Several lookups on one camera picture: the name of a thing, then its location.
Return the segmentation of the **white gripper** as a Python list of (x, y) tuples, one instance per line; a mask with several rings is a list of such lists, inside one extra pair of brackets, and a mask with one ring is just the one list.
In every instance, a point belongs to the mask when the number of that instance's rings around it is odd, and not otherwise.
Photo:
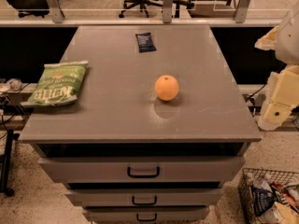
[[(278, 25), (259, 38), (254, 47), (274, 50), (277, 43)], [(258, 126), (265, 131), (274, 131), (299, 106), (299, 65), (288, 64), (280, 73), (272, 73), (274, 87), (269, 103), (262, 105)]]

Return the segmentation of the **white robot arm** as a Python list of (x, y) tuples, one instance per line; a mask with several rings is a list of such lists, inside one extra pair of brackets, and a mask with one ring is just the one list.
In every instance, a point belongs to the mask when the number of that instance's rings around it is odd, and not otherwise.
[(280, 25), (257, 40), (257, 49), (275, 52), (286, 67), (272, 72), (267, 80), (268, 92), (263, 102), (258, 126), (273, 131), (299, 106), (299, 2), (284, 16)]

